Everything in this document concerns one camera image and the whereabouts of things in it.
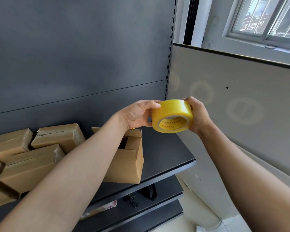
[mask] window pane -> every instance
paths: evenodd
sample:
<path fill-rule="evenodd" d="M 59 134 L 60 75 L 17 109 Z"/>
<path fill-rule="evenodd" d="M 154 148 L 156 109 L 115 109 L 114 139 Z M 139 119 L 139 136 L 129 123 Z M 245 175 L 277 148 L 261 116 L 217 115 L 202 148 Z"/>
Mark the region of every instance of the window pane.
<path fill-rule="evenodd" d="M 272 36 L 290 38 L 290 0 L 286 1 L 270 34 Z"/>
<path fill-rule="evenodd" d="M 235 31 L 261 35 L 279 0 L 244 0 Z"/>

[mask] person's left hand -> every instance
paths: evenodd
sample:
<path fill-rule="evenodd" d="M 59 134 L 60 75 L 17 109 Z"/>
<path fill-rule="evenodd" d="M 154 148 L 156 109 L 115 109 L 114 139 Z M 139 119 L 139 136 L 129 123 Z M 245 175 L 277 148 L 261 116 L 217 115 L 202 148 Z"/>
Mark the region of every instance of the person's left hand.
<path fill-rule="evenodd" d="M 141 126 L 152 127 L 152 123 L 148 122 L 152 109 L 159 108 L 159 100 L 140 100 L 119 111 L 127 123 L 128 129 L 138 128 Z"/>

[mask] yellow tape roll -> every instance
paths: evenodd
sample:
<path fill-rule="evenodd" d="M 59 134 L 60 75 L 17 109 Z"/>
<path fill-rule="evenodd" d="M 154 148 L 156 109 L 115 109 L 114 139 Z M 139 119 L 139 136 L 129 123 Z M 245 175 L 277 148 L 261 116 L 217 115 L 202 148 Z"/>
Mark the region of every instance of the yellow tape roll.
<path fill-rule="evenodd" d="M 193 114 L 188 102 L 178 99 L 166 100 L 161 107 L 152 110 L 152 127 L 160 133 L 178 133 L 188 129 Z"/>

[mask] black vertical strip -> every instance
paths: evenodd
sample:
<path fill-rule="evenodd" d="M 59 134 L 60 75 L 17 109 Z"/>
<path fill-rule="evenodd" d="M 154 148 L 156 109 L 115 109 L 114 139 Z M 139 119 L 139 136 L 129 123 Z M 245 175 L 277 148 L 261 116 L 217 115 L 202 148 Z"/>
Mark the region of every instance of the black vertical strip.
<path fill-rule="evenodd" d="M 186 30 L 185 30 L 185 36 L 184 36 L 185 45 L 191 45 L 191 39 L 192 39 L 195 19 L 197 17 L 199 2 L 200 0 L 190 0 L 187 23 L 186 23 Z"/>

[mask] person's right hand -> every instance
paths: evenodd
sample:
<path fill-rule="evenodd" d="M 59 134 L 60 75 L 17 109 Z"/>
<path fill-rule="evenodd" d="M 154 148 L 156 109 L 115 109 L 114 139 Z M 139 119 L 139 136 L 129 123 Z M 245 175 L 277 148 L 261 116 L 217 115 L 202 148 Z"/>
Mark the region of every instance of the person's right hand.
<path fill-rule="evenodd" d="M 189 97 L 184 99 L 192 107 L 193 124 L 190 126 L 190 130 L 198 134 L 202 128 L 205 128 L 208 124 L 212 123 L 208 112 L 202 102 L 195 97 Z"/>

